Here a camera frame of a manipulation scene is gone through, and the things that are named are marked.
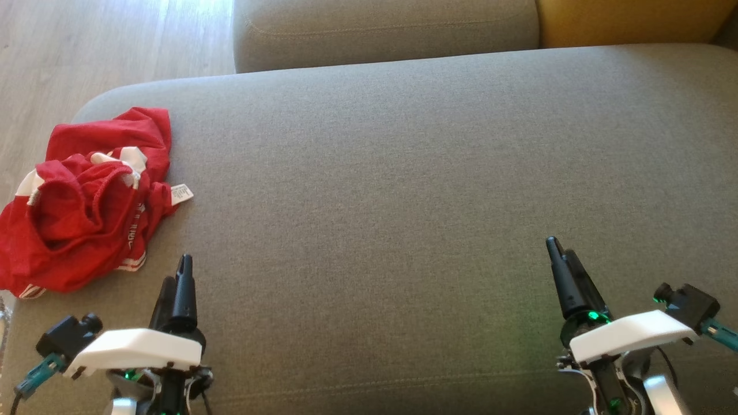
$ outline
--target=wooden floor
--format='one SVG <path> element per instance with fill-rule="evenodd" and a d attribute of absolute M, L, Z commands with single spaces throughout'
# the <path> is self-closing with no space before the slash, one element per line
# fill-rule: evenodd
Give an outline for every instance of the wooden floor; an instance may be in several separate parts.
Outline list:
<path fill-rule="evenodd" d="M 94 96 L 234 72 L 232 0 L 0 0 L 0 202 Z"/>

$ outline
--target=yellow cushion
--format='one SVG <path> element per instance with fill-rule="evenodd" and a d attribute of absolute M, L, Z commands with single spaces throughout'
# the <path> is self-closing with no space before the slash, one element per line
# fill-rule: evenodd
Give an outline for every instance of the yellow cushion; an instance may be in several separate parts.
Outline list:
<path fill-rule="evenodd" d="M 538 0 L 543 47 L 709 42 L 738 0 Z"/>

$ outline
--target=sofa seat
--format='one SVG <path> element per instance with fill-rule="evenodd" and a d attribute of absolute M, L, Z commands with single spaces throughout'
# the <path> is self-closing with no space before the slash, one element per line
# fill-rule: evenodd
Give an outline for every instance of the sofa seat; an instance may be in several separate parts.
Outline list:
<path fill-rule="evenodd" d="M 536 49 L 534 0 L 236 0 L 236 72 Z"/>
<path fill-rule="evenodd" d="M 738 327 L 738 53 L 696 44 L 503 52 L 127 86 L 75 122 L 170 109 L 169 181 L 194 199 L 136 273 L 22 301 L 1 388 L 64 315 L 146 326 L 194 257 L 215 414 L 577 414 L 545 238 L 614 315 L 664 281 Z M 695 414 L 734 414 L 738 366 L 667 346 Z M 664 366 L 654 359 L 657 370 Z M 19 415 L 99 414 L 103 374 Z M 203 414 L 201 402 L 196 413 Z"/>

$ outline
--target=gray couch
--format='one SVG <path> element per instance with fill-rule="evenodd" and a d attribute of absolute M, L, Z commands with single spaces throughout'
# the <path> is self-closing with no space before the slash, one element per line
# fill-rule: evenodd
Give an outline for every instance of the gray couch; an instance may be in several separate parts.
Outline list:
<path fill-rule="evenodd" d="M 532 1 L 421 13 L 425 32 L 368 29 L 409 12 L 388 1 L 281 17 L 308 3 L 237 1 L 239 70 L 451 55 L 457 41 L 464 53 L 536 46 Z M 520 31 L 496 26 L 513 22 Z M 549 235 L 577 250 L 616 316 L 653 309 L 668 281 L 713 293 L 738 326 L 733 50 L 541 49 L 170 80 L 110 91 L 75 122 L 131 106 L 170 109 L 169 181 L 195 198 L 139 272 L 17 306 L 5 408 L 45 329 L 87 312 L 108 329 L 144 326 L 184 252 L 215 414 L 577 414 L 587 389 L 554 368 Z M 732 353 L 707 341 L 666 351 L 695 414 L 736 413 Z M 101 374 L 58 377 L 19 415 L 99 414 L 109 391 Z"/>

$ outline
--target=white label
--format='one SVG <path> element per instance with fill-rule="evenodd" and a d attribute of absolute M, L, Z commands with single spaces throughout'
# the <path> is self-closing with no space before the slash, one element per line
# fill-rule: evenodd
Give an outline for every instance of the white label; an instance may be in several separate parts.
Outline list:
<path fill-rule="evenodd" d="M 174 186 L 172 187 L 172 206 L 179 205 L 185 200 L 192 199 L 194 196 L 187 185 Z"/>

